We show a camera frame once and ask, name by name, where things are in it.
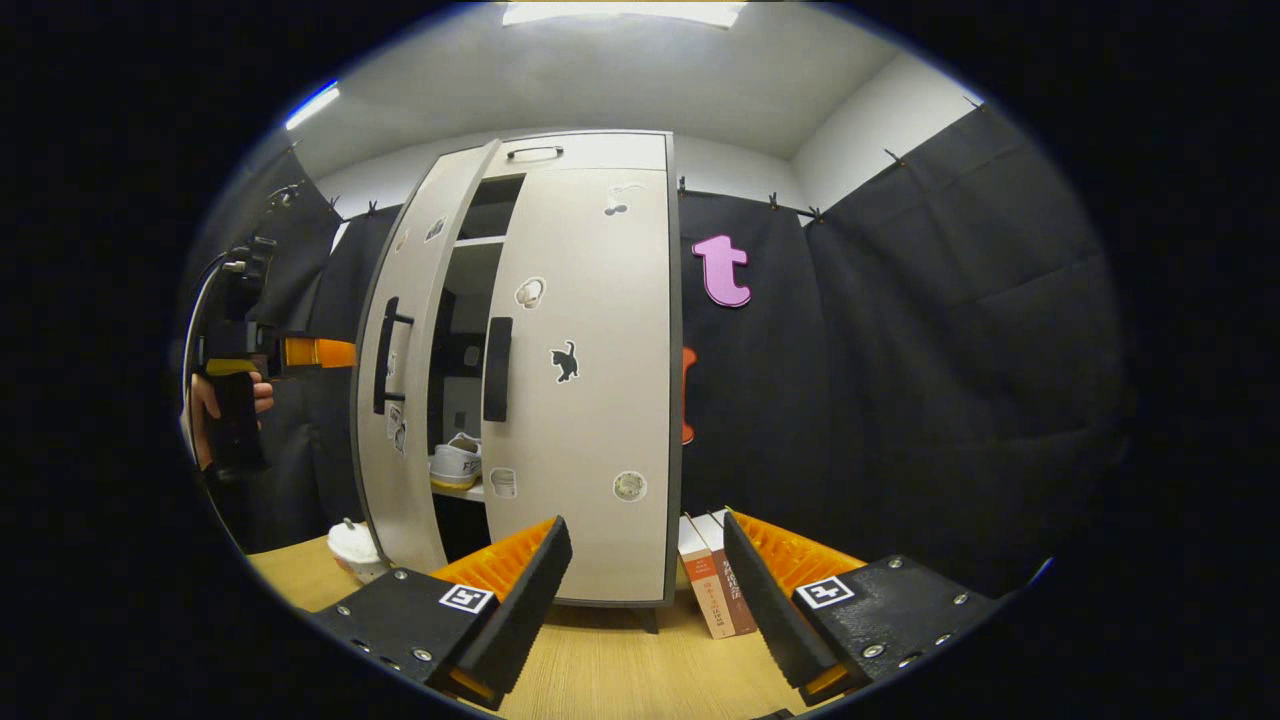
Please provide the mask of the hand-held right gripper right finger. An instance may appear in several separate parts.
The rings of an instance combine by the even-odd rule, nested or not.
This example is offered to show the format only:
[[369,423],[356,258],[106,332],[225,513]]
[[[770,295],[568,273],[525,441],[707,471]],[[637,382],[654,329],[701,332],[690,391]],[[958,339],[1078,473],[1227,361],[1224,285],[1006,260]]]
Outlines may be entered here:
[[901,553],[861,561],[733,510],[723,532],[771,657],[809,707],[896,680],[1001,607]]

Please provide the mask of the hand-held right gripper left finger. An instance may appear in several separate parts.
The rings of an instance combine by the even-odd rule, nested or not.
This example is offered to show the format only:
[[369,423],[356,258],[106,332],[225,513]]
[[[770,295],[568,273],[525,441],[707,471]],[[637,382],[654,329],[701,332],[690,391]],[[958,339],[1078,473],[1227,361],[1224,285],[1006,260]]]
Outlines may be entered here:
[[567,521],[553,516],[435,571],[393,568],[311,618],[407,682],[497,711],[572,555]]

